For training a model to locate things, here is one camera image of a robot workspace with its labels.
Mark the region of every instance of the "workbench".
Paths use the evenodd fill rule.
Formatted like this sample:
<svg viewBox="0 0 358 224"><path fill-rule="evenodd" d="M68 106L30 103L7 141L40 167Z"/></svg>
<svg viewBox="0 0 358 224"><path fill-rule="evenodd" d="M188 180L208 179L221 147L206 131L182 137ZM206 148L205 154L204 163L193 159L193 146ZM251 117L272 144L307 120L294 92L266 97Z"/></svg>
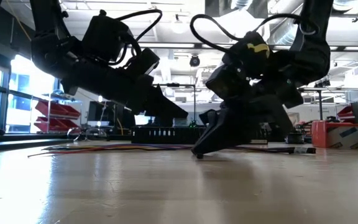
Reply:
<svg viewBox="0 0 358 224"><path fill-rule="evenodd" d="M0 223L358 223L357 150L41 149L0 152Z"/></svg>

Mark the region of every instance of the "security camera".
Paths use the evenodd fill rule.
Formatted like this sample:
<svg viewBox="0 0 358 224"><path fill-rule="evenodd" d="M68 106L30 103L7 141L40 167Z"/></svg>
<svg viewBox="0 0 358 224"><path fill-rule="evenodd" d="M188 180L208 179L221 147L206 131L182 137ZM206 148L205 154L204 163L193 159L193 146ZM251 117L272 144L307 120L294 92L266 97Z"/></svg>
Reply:
<svg viewBox="0 0 358 224"><path fill-rule="evenodd" d="M198 65L200 65L200 59L198 58L198 55L191 56L190 66L197 67Z"/></svg>

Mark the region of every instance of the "wooden floor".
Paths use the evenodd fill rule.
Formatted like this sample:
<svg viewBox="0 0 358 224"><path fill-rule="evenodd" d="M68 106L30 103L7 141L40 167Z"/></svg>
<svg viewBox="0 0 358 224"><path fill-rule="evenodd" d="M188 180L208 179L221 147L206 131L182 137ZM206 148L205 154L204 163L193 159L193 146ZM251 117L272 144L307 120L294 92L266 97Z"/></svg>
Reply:
<svg viewBox="0 0 358 224"><path fill-rule="evenodd" d="M358 151L0 153L0 223L358 223Z"/></svg>

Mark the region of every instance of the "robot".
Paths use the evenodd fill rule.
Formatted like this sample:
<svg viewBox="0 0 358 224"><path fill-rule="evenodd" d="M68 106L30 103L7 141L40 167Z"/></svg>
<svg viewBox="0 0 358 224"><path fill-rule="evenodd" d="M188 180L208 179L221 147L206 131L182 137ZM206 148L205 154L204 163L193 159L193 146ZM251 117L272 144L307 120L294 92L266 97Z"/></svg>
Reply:
<svg viewBox="0 0 358 224"><path fill-rule="evenodd" d="M292 124L282 105L292 108L303 103L297 88L323 78L329 71L330 48L326 42L328 21L334 0L305 0L299 16L277 14L263 21L289 17L298 24L296 38L289 50L272 52L257 29L244 37L231 35L206 15L196 15L190 22L193 35L202 43L224 52L218 67L206 86L224 100L221 109L204 114L209 123L194 145L193 154L218 151L246 144L268 123L283 135ZM103 10L94 16L82 41L71 36L63 19L68 15L58 0L30 0L36 35L32 39L32 61L41 70L61 80L66 93L75 94L78 87L102 95L132 110L152 116L186 118L187 112L166 99L159 87L153 87L149 73L159 58L150 50L141 50L138 38L122 21L145 13L162 13L158 9L110 18ZM194 28L197 19L215 22L237 43L225 49L201 37ZM131 45L133 57L123 66L112 68L124 57ZM255 85L250 80L260 80Z"/></svg>

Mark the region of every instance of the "yellow sticker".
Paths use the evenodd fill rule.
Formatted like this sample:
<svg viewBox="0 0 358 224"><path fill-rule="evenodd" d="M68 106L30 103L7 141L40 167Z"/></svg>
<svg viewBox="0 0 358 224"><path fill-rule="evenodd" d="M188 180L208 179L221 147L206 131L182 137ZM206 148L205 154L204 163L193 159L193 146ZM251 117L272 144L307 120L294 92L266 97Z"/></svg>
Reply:
<svg viewBox="0 0 358 224"><path fill-rule="evenodd" d="M253 44L247 44L248 49L253 49L255 53L266 50L266 57L270 56L270 49L267 44L258 44L254 46Z"/></svg>

